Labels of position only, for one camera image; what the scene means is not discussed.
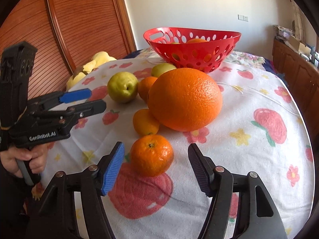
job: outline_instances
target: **yellow plush toy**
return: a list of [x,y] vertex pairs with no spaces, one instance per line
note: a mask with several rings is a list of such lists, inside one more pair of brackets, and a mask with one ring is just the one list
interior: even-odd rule
[[110,57],[108,53],[101,51],[96,53],[90,62],[84,66],[75,69],[74,74],[69,78],[66,83],[66,90],[70,90],[76,83],[81,81],[86,75],[91,73],[93,69],[98,68],[100,65],[109,61],[116,60],[114,57]]

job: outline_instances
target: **blue gripper pad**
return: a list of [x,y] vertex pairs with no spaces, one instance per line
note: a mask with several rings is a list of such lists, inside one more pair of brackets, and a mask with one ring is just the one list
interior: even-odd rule
[[121,143],[116,150],[110,164],[108,165],[106,172],[104,173],[103,184],[101,193],[103,196],[107,195],[109,191],[113,189],[117,175],[119,174],[123,159],[125,155],[124,144]]
[[78,90],[74,92],[66,92],[59,98],[59,101],[61,103],[76,102],[76,101],[88,99],[91,97],[91,95],[92,95],[92,92],[90,89],[82,89],[82,90]]

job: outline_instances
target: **human hand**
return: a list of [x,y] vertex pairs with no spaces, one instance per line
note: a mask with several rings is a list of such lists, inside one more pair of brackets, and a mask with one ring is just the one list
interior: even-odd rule
[[10,146],[7,151],[0,152],[0,160],[3,167],[18,178],[22,178],[22,173],[18,167],[16,159],[30,161],[29,167],[32,173],[40,173],[47,164],[47,144],[35,146],[31,151],[24,148]]

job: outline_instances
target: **metal bolt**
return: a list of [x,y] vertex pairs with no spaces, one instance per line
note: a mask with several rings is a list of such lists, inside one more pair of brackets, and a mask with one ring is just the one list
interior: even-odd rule
[[89,166],[90,171],[96,171],[98,169],[98,166],[96,164],[92,164]]
[[256,174],[255,172],[250,172],[249,175],[252,178],[257,178],[258,177],[258,174]]
[[225,169],[224,169],[223,167],[221,167],[221,166],[217,166],[217,167],[216,167],[216,171],[217,171],[217,172],[224,172]]
[[64,172],[63,172],[63,171],[58,171],[58,172],[55,174],[55,176],[58,177],[58,178],[62,177],[63,175],[64,175]]

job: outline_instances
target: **red plastic basket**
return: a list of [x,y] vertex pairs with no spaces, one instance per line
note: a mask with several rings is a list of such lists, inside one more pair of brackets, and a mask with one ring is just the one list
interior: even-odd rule
[[[147,43],[168,63],[177,68],[195,68],[205,73],[220,66],[240,37],[240,32],[195,28],[153,28],[144,33]],[[193,38],[209,42],[186,44]]]

